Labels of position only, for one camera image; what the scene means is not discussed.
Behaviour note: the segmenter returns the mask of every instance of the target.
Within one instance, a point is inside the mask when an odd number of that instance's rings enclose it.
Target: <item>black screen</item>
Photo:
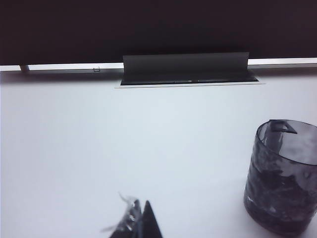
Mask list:
[[[1,0],[0,64],[122,62],[123,55],[317,57],[317,2]]]

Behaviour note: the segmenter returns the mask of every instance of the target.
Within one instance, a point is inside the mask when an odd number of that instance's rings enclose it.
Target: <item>dark glass cup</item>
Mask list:
[[[256,133],[244,193],[250,216],[266,229],[297,236],[317,210],[317,127],[270,120]]]

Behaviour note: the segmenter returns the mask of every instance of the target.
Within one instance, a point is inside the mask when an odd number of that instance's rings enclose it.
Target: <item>clear plastic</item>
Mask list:
[[[306,229],[317,210],[317,127],[270,120],[258,128],[244,204],[275,233],[296,236]]]

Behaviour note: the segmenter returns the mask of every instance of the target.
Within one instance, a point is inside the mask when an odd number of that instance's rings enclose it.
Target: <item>white surface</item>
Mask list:
[[[243,207],[253,140],[269,119],[317,124],[317,74],[257,73],[265,85],[2,82],[1,237],[108,237],[118,191],[150,200],[164,238],[277,237]]]

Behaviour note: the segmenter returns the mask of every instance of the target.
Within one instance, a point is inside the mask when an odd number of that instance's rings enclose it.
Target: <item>cup rim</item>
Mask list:
[[[312,125],[312,124],[309,124],[309,123],[306,123],[306,122],[303,122],[303,121],[300,121],[300,120],[290,120],[290,119],[278,119],[278,120],[296,121],[296,122],[300,122],[300,123],[303,123],[303,124],[307,124],[307,125],[313,126],[313,127],[315,127],[315,128],[317,129],[317,126]],[[316,163],[316,164],[307,164],[307,163],[298,162],[298,161],[289,159],[289,158],[287,158],[287,157],[284,157],[284,156],[282,156],[282,155],[276,153],[274,150],[271,150],[269,147],[267,147],[266,145],[264,145],[263,142],[260,140],[259,132],[260,132],[261,128],[262,128],[265,124],[267,124],[267,123],[269,123],[269,121],[264,122],[264,123],[261,124],[261,125],[258,127],[258,129],[257,129],[256,137],[257,137],[258,141],[261,143],[261,145],[263,145],[267,150],[269,150],[269,151],[272,152],[273,154],[275,154],[275,155],[277,155],[277,156],[279,156],[279,157],[281,157],[281,158],[283,158],[283,159],[289,160],[289,161],[294,162],[294,163],[302,164],[302,165],[317,166],[317,163]]]

